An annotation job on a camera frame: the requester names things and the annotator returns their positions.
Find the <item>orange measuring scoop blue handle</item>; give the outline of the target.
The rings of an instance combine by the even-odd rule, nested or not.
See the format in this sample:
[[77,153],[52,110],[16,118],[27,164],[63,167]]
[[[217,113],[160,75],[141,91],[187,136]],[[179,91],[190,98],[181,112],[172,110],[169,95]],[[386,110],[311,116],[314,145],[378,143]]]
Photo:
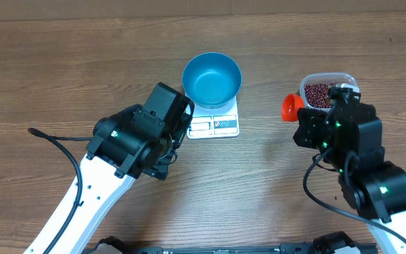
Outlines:
[[281,118],[283,121],[295,122],[298,120],[297,112],[303,108],[305,103],[303,99],[296,94],[289,94],[283,100],[281,106]]

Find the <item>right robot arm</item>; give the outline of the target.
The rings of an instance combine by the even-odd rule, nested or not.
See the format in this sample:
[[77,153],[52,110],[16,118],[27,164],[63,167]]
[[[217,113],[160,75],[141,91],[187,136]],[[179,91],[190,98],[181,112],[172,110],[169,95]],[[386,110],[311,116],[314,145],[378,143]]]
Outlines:
[[385,160],[382,123],[371,104],[360,101],[351,88],[330,87],[329,111],[295,107],[299,123],[293,140],[300,147],[319,151],[303,181],[320,162],[338,172],[338,182],[355,214],[329,205],[304,192],[315,203],[367,225],[384,253],[406,253],[406,171]]

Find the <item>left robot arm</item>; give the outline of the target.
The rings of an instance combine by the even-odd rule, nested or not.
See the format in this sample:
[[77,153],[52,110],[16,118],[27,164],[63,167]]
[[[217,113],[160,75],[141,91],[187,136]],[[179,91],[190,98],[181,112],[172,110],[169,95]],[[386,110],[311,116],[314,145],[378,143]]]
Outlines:
[[96,123],[81,161],[62,145],[62,137],[29,128],[29,133],[50,141],[67,156],[76,177],[26,253],[81,253],[141,174],[166,179],[194,109],[189,97],[157,83],[144,104]]

